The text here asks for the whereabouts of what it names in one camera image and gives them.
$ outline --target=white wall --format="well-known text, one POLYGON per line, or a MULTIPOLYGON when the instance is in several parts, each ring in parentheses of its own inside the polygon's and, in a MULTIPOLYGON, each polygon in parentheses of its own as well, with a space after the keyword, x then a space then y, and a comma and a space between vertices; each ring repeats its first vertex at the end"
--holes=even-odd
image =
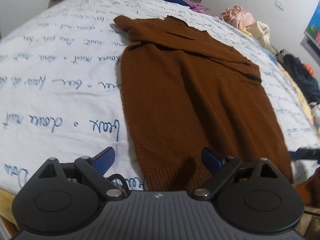
POLYGON ((320 81, 320 66, 300 45, 319 0, 278 0, 284 11, 277 8, 275 0, 202 0, 207 8, 220 14, 227 7, 241 5, 244 10, 253 14, 255 20, 269 25, 271 43, 278 49, 287 49, 299 57, 303 63, 310 64, 320 81))
POLYGON ((0 0, 0 30, 5 37, 12 30, 48 8, 50 0, 0 0))

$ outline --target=sweater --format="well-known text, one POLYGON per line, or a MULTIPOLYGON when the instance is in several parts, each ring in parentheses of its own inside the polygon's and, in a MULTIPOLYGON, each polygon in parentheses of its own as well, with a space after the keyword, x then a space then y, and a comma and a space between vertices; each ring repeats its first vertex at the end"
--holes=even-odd
POLYGON ((210 178, 203 147, 244 162, 269 158, 292 181, 257 65, 172 16, 114 22, 131 41, 121 58, 122 100, 150 190, 191 192, 210 178))

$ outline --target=bed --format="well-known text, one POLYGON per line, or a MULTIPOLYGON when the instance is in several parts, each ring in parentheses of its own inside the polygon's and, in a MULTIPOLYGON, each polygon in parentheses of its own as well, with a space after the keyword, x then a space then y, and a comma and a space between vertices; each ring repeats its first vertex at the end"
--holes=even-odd
MULTIPOLYGON (((49 157, 72 162, 107 146, 116 156, 106 176, 119 173, 131 189, 148 189, 122 109, 119 67, 128 40, 113 23, 119 15, 172 15, 233 46, 260 67, 288 150, 319 147, 316 128, 288 78, 259 45, 231 25, 162 0, 64 0, 0 41, 1 190, 17 194, 49 157)), ((315 161, 292 162, 294 184, 318 167, 315 161)))

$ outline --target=metal screw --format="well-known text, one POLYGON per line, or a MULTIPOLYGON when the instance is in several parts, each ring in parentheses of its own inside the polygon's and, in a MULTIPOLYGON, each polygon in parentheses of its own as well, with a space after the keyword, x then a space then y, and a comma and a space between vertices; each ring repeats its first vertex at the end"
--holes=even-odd
POLYGON ((117 188, 109 189, 107 191, 107 196, 109 197, 120 197, 121 194, 122 194, 122 191, 117 188))
POLYGON ((205 188, 197 188, 193 193, 198 197, 206 197, 210 194, 210 191, 205 188))

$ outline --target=wall socket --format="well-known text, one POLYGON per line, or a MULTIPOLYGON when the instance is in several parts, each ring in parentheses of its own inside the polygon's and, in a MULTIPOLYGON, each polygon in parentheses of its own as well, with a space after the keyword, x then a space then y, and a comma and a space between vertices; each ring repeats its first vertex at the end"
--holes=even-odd
POLYGON ((284 11, 283 4, 278 0, 275 1, 275 6, 278 7, 280 10, 284 11))

